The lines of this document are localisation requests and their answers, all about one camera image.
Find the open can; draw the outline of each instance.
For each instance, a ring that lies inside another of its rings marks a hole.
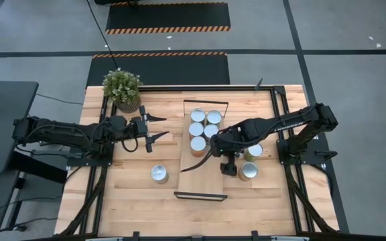
[[[164,184],[168,181],[169,175],[163,165],[156,165],[151,169],[151,177],[158,184]]]
[[[205,112],[202,109],[195,108],[190,115],[192,122],[199,122],[202,125],[205,125]]]
[[[201,157],[205,154],[206,141],[203,137],[194,137],[190,141],[190,150],[195,157]]]
[[[260,144],[248,147],[244,151],[244,158],[247,161],[255,161],[263,154],[263,147]]]
[[[217,132],[218,132],[218,126],[216,126],[214,124],[207,125],[205,127],[205,131],[204,131],[206,142],[209,142],[211,137],[213,135],[217,134]]]
[[[219,112],[216,111],[216,110],[210,111],[210,112],[206,115],[206,121],[207,121],[208,124],[214,124],[214,125],[216,125],[218,128],[220,128],[220,123],[221,123],[221,113],[219,113]]]
[[[194,137],[200,137],[204,133],[204,126],[200,123],[192,123],[188,127],[188,136],[189,139],[193,139]]]
[[[238,171],[239,179],[242,181],[249,181],[251,178],[257,176],[258,168],[254,163],[246,162],[242,165],[241,170]]]

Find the wire handle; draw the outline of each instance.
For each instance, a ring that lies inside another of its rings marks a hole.
[[[205,104],[225,104],[225,105],[226,105],[226,110],[224,111],[223,118],[226,117],[227,108],[229,107],[229,103],[228,103],[228,102],[222,102],[222,101],[211,101],[211,100],[184,100],[183,103],[182,103],[184,115],[186,115],[186,102],[190,102],[190,103],[205,103]]]

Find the wooden board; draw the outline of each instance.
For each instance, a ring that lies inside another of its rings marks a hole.
[[[289,85],[285,90],[291,111],[307,105],[302,86]],[[133,231],[140,231],[142,236],[249,236],[251,230],[258,230],[260,235],[295,234],[285,173],[278,162],[276,134],[261,142],[264,154],[256,161],[259,167],[256,178],[239,181],[237,177],[223,176],[223,193],[229,196],[228,199],[206,202],[174,196],[180,172],[183,100],[228,100],[229,109],[224,121],[225,125],[233,125],[251,117],[272,118],[268,91],[144,92],[141,98],[148,113],[167,118],[163,122],[150,123],[150,132],[170,133],[156,141],[153,153],[145,151],[143,140],[139,140],[138,150],[134,153],[126,152],[116,144],[114,163],[107,175],[99,236],[132,236]],[[87,89],[81,124],[99,120],[102,99],[102,87]],[[138,114],[123,116],[130,118]],[[128,148],[132,148],[132,144],[127,142]],[[243,160],[237,161],[238,166],[242,163]],[[170,176],[163,185],[156,184],[150,177],[151,168],[157,164],[164,165]],[[304,177],[312,205],[330,226],[337,229],[326,176],[306,166]],[[65,185],[56,233],[66,228],[82,206],[87,178],[88,168],[83,167]],[[93,216],[93,207],[90,210],[89,216]],[[300,204],[299,210],[305,224]]]
[[[184,130],[182,135],[180,171],[197,164],[203,159],[203,157],[193,156],[190,151],[190,139],[188,135],[190,122],[190,115],[187,114],[183,120]],[[178,192],[183,192],[185,194],[177,196],[183,198],[198,198],[198,196],[188,195],[187,193],[222,195],[223,176],[216,175],[216,173],[220,173],[220,163],[222,163],[223,158],[224,157],[211,156],[201,167],[195,170],[179,173]],[[221,197],[200,196],[199,198],[222,201]]]

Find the black desk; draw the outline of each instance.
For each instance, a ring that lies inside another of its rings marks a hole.
[[[64,183],[66,171],[13,151],[13,122],[29,113],[38,83],[0,81],[0,207],[10,202],[20,171]],[[0,209],[0,227],[7,208]]]
[[[13,121],[27,116],[37,89],[37,82],[0,81],[0,172],[6,170],[13,153]]]

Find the black floor mat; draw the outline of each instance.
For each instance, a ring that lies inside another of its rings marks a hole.
[[[114,3],[107,34],[228,31],[227,3]]]
[[[114,54],[118,67],[140,75],[144,85],[230,84],[224,52],[164,52]],[[93,56],[87,86],[102,86],[114,70],[110,54]]]

